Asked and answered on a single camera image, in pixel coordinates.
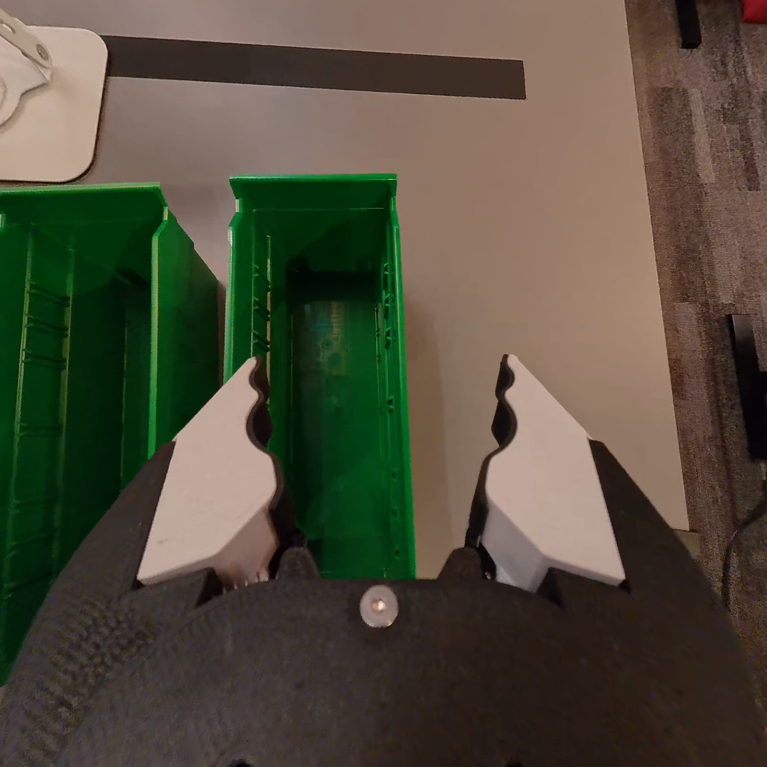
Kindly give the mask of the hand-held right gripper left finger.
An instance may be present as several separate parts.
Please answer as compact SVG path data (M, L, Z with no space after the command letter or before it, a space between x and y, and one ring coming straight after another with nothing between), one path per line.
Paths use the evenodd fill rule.
M282 490L268 451L266 364L247 359L173 441L137 572L143 586L211 568L226 588L269 580Z

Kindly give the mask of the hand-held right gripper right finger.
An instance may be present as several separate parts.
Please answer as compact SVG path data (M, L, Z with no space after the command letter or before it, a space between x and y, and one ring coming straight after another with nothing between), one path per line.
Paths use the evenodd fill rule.
M496 447L465 533L485 579L536 591L556 569L618 587L626 575L588 433L512 354L495 399Z

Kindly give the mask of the stack of green plastic bins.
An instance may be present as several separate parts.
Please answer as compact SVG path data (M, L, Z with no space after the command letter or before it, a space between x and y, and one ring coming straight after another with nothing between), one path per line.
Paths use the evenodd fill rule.
M268 368L268 448L327 578L416 576L397 178L236 176L224 379Z

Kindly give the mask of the green plastic bin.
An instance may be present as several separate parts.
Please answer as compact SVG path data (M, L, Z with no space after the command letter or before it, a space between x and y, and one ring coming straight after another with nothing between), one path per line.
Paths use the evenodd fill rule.
M219 388L218 282L158 183L1 195L1 675L125 486Z

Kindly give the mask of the black furniture leg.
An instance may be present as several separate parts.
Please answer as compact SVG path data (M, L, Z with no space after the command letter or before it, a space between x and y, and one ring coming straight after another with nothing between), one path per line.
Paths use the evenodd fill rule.
M694 0L674 1L677 27L680 35L680 48L696 50L702 43L697 2Z
M748 314L727 314L735 377L749 456L766 461L766 372L759 362L753 323Z

